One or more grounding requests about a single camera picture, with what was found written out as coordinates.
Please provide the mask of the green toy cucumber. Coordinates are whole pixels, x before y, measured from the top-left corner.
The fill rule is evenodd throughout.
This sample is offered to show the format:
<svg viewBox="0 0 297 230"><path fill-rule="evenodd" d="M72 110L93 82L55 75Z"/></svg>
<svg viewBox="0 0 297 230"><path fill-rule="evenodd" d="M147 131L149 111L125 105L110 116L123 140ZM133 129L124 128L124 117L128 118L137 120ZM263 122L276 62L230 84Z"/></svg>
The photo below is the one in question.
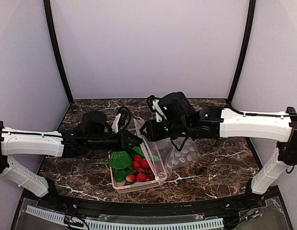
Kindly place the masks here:
<svg viewBox="0 0 297 230"><path fill-rule="evenodd" d="M154 162L160 162L160 157L157 155L153 155L150 157Z"/></svg>

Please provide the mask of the clear zip top bag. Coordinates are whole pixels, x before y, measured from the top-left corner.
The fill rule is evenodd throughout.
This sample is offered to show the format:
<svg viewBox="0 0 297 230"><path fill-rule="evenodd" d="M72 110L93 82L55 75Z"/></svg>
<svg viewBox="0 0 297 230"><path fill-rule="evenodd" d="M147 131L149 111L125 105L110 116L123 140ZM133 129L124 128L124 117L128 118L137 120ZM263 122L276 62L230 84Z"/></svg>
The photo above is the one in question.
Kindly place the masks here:
<svg viewBox="0 0 297 230"><path fill-rule="evenodd" d="M149 153L156 150L163 161L166 169L167 178L171 175L173 169L181 168L190 165L199 158L200 154L196 143L190 138L184 142L184 138L178 138L173 142L169 138L157 142L148 141L140 133L140 128L144 121L134 119L136 134L142 139L140 147L148 161L149 166L155 171L154 167L149 161Z"/></svg>

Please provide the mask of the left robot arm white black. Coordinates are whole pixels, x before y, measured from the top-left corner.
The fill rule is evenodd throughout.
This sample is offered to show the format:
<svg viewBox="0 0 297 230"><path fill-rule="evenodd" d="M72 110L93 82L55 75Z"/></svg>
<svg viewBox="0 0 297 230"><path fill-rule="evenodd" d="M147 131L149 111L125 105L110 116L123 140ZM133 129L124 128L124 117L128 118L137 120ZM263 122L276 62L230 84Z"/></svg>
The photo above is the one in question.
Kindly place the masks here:
<svg viewBox="0 0 297 230"><path fill-rule="evenodd" d="M127 130L131 114L120 111L112 124L106 114L95 111L83 115L80 124L69 132L33 132L5 127L0 121L0 176L42 198L55 193L53 182L21 165L13 155L47 155L75 158L89 150L131 150L142 139Z"/></svg>

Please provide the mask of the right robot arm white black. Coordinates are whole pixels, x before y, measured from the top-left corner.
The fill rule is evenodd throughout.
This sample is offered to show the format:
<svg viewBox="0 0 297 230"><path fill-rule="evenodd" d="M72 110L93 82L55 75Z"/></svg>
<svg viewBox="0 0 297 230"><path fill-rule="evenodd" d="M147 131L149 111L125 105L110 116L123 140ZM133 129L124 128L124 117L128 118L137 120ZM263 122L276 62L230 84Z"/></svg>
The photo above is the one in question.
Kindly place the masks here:
<svg viewBox="0 0 297 230"><path fill-rule="evenodd" d="M289 167L297 165L297 112L293 107L277 113L239 111L231 105L196 111L182 92L162 98L152 95L147 104L156 118L146 121L140 133L151 142L166 138L275 140L277 144L269 161L250 181L253 194L263 195Z"/></svg>

